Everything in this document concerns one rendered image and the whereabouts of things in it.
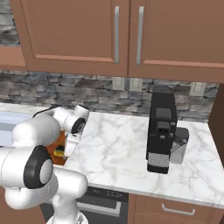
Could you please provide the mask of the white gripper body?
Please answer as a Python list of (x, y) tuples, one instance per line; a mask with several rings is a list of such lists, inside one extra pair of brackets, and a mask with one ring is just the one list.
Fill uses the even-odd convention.
[(68, 136), (65, 141), (64, 157), (70, 158), (79, 144), (79, 139), (75, 136)]

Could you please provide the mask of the yellow and green sponge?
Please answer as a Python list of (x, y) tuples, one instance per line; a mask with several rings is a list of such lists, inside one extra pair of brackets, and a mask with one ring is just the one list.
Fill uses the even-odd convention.
[(58, 145), (55, 149), (53, 154), (56, 157), (63, 157), (64, 156), (64, 152), (65, 152), (65, 147), (63, 145)]

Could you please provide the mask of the brown extractor hood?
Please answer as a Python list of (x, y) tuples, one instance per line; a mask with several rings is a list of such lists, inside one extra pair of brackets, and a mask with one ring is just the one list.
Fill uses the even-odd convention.
[(0, 46), (0, 70), (26, 70), (20, 46)]

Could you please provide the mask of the brown drawer front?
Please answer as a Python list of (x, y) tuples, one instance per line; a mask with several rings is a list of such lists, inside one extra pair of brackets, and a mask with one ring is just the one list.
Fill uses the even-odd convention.
[(214, 209), (148, 196), (136, 197), (138, 224), (209, 224)]

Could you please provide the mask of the brown base cupboard door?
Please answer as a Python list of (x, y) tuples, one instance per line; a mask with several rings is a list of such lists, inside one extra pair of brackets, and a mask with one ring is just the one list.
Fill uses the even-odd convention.
[(4, 189), (0, 186), (0, 224), (46, 224), (39, 206), (26, 210), (10, 208), (4, 199)]

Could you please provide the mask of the black coffee machine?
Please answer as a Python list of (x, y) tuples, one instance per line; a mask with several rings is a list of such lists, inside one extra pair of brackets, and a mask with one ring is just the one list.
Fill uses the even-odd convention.
[(155, 86), (150, 103), (147, 171), (167, 174), (170, 164), (181, 165), (189, 140), (187, 128), (177, 126), (175, 97), (167, 86)]

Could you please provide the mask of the brown wooden cutting board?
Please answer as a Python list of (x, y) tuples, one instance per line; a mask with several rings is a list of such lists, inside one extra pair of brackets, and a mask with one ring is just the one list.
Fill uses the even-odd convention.
[(47, 151), (48, 153), (50, 154), (50, 157), (52, 159), (52, 162), (55, 164), (55, 165), (64, 165), (65, 162), (67, 161), (64, 156), (63, 157), (56, 157), (53, 152), (54, 152), (54, 149), (58, 146), (58, 145), (63, 145), (65, 147), (65, 141), (66, 141), (66, 135), (65, 135), (65, 131), (62, 130), (60, 132), (60, 135), (59, 137), (56, 139), (56, 141), (50, 145), (47, 145), (46, 148), (47, 148)]

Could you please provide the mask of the steel sink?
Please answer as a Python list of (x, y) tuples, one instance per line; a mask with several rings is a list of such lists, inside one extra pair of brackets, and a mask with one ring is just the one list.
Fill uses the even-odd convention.
[(32, 115), (0, 111), (0, 146), (11, 146), (11, 132), (14, 127), (32, 118)]

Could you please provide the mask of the brown wall cupboard door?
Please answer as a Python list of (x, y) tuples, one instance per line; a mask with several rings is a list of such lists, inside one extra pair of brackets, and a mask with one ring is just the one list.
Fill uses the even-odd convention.
[(10, 7), (28, 70), (128, 75), (130, 0), (10, 0)]
[[(137, 65), (140, 6), (143, 38)], [(224, 0), (131, 0), (129, 76), (224, 83)]]

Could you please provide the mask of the white wall socket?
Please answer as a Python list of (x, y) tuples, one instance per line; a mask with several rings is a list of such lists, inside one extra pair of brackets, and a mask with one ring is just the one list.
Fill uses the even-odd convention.
[(129, 79), (129, 90), (133, 92), (141, 92), (143, 88), (143, 80), (140, 78)]
[(205, 82), (193, 82), (190, 89), (190, 96), (202, 97), (206, 88)]
[(112, 78), (112, 89), (123, 91), (124, 90), (124, 78), (123, 77), (113, 77)]

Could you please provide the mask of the black dishwasher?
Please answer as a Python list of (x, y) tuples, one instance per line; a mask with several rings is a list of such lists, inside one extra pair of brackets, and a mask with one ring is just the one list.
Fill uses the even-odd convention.
[(78, 202), (111, 208), (116, 207), (116, 202), (121, 202), (119, 217), (91, 213), (84, 210), (81, 210), (81, 212), (86, 216), (89, 224), (128, 224), (129, 195), (126, 192), (90, 186), (87, 192), (80, 199), (77, 199)]

